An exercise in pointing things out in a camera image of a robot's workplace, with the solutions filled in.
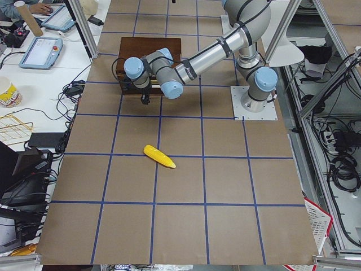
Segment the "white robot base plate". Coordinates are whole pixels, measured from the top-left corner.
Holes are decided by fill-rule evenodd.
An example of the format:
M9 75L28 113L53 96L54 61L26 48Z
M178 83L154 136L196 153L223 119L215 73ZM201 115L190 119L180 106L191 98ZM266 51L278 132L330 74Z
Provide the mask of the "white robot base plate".
M272 95L257 102L248 95L249 86L231 86L235 120L276 121L278 119Z

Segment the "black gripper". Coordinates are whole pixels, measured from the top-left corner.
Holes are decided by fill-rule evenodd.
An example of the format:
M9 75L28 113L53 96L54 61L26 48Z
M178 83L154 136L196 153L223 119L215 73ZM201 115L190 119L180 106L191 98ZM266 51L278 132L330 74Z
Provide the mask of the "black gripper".
M141 96L141 102L143 105L150 104L150 88L144 88L141 90L142 96Z

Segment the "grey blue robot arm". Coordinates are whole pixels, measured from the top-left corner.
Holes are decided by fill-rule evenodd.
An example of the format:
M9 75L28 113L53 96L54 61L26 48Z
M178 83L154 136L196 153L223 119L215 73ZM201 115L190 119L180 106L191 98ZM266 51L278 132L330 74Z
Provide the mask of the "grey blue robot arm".
M173 65L167 48L142 58L128 58L124 62L126 77L136 88L147 92L151 88L150 78L155 76L164 96L176 99L186 83L238 51L237 70L249 84L241 105L250 112L261 112L278 81L276 72L262 63L256 45L270 23L270 5L270 1L222 1L230 31L177 66Z

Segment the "person hand on mouse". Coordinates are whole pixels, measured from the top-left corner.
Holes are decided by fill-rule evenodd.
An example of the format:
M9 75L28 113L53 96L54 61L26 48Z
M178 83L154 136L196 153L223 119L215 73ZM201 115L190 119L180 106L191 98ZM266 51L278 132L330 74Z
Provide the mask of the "person hand on mouse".
M29 11L32 14L49 15L53 12L53 9L48 4L36 3L29 6Z

